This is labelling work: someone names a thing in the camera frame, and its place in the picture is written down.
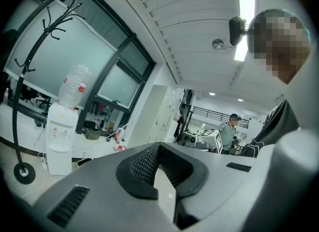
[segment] white cabinet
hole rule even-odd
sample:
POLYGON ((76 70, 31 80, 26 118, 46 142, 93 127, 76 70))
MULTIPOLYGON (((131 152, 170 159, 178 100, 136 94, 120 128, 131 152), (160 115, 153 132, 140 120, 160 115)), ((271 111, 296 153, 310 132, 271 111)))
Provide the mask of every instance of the white cabinet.
POLYGON ((160 142, 166 138, 179 105, 168 86, 154 85, 137 120, 129 147, 160 142))

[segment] fluorescent light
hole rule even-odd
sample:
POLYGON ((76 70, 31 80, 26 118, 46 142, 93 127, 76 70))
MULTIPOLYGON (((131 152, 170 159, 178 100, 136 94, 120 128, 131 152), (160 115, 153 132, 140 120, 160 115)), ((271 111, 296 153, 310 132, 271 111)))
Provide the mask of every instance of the fluorescent light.
POLYGON ((247 36, 243 36, 241 42, 236 47, 236 53, 234 59, 236 61, 245 61, 245 57, 248 51, 248 46, 247 46, 247 36))
MULTIPOLYGON (((249 25, 255 15, 255 0, 239 0, 240 17, 246 20, 246 25, 249 25)), ((247 37, 243 36, 241 42, 236 47, 234 59, 244 61, 248 51, 247 37)))

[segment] railing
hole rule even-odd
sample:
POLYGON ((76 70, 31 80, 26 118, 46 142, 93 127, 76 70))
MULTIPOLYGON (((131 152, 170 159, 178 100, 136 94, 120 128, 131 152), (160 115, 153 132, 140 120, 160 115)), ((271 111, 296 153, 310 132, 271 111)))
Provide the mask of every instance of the railing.
MULTIPOLYGON (((212 110, 206 110, 206 109, 199 108, 199 107, 194 107, 193 113, 200 115, 200 116, 204 116, 206 118, 219 120, 221 122, 228 122, 229 117, 230 117, 230 115, 227 115, 224 113, 220 113, 220 112, 212 111, 212 110)), ((243 128, 248 128, 249 127, 249 120, 241 119, 240 121, 238 121, 237 125, 241 126, 243 128)))

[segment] bottle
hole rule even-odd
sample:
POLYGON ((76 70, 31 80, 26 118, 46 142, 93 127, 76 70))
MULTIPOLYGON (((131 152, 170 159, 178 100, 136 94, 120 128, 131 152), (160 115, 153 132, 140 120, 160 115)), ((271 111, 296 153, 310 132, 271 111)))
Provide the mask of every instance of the bottle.
POLYGON ((6 91, 4 92, 4 97, 3 97, 3 104, 6 105, 8 103, 8 96, 9 96, 9 89, 6 88, 6 91))
POLYGON ((18 81, 13 78, 11 80, 11 84, 10 84, 10 88, 12 90, 12 93, 11 93, 12 98, 14 97, 15 89, 16 89, 17 84, 18 84, 18 81))
POLYGON ((85 64, 77 64, 71 68, 59 90, 59 104, 73 109, 84 96, 84 91, 90 84, 93 72, 85 64))
POLYGON ((103 126, 104 126, 104 120, 101 121, 101 123, 100 123, 100 128, 102 129, 103 126))

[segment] machine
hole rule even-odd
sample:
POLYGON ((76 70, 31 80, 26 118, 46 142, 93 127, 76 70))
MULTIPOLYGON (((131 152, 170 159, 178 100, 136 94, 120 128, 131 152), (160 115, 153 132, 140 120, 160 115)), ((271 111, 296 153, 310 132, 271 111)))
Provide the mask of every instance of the machine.
POLYGON ((197 149, 216 149, 215 152, 218 154, 223 148, 218 130, 206 131, 197 135, 184 133, 181 145, 197 149))

